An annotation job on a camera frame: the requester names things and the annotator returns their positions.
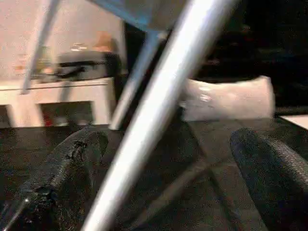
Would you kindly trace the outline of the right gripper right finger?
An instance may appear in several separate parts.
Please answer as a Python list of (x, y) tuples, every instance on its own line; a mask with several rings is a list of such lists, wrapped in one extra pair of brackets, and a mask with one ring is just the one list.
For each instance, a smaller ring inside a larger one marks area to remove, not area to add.
[(251, 129), (232, 133), (233, 158), (270, 231), (308, 229), (308, 162), (285, 143)]

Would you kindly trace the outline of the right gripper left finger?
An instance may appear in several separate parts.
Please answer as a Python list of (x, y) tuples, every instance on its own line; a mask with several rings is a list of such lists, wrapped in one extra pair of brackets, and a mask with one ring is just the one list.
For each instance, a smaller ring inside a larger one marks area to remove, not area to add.
[(60, 144), (0, 213), (2, 231), (78, 231), (95, 194), (108, 138), (79, 130)]

